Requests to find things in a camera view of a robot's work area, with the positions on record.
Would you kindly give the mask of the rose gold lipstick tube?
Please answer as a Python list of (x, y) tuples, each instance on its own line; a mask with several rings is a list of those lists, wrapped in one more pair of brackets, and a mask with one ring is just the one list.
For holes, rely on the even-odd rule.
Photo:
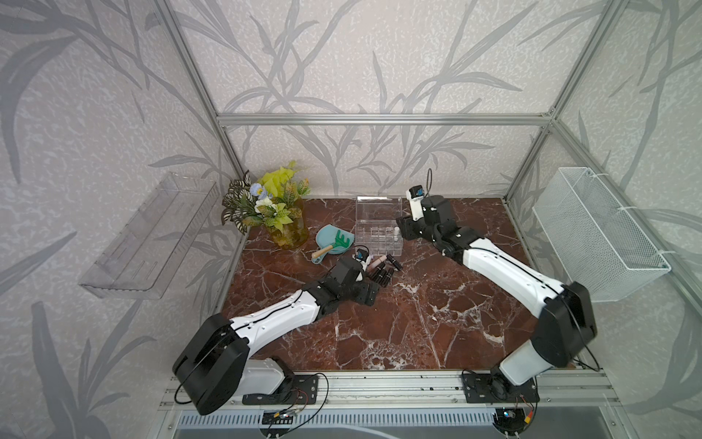
[(382, 255), (382, 256), (378, 257), (378, 259), (376, 259), (376, 261), (372, 262), (369, 265), (369, 267), (367, 267), (367, 272), (371, 273), (374, 270), (380, 268), (380, 265), (382, 265), (382, 263), (385, 263), (385, 261), (387, 261), (387, 259), (388, 259), (387, 255)]

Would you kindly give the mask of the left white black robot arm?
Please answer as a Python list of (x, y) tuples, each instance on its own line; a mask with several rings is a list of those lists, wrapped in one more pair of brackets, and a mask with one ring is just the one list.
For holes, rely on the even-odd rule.
[(179, 381), (176, 404), (193, 404), (209, 415), (233, 397), (264, 404), (291, 404), (296, 396), (294, 372), (283, 360), (253, 356), (278, 338), (317, 322), (347, 301), (371, 307), (380, 285), (367, 275), (371, 257), (365, 249), (346, 255), (322, 278), (287, 298), (237, 318), (210, 316), (188, 342), (172, 371)]

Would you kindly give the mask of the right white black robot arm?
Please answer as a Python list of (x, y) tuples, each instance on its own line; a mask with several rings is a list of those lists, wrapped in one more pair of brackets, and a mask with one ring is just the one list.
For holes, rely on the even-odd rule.
[(424, 239), (447, 257), (486, 277), (513, 296), (532, 316), (536, 328), (528, 341), (488, 373), (470, 373), (465, 383), (475, 398), (497, 402), (537, 402), (537, 375), (564, 368), (596, 338), (588, 289), (548, 277), (500, 250), (469, 227), (457, 224), (448, 199), (421, 186), (406, 193), (411, 212), (396, 222), (403, 239)]

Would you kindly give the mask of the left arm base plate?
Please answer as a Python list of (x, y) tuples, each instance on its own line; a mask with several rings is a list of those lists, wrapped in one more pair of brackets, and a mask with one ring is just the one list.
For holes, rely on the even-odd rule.
[(293, 371), (282, 359), (249, 360), (237, 395), (244, 405), (315, 404), (320, 377)]

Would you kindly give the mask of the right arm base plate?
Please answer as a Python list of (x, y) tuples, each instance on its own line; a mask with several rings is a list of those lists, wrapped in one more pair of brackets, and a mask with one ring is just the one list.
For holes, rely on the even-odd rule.
[(464, 397), (468, 404), (513, 404), (540, 401), (534, 379), (521, 385), (512, 384), (500, 374), (464, 369), (461, 373)]

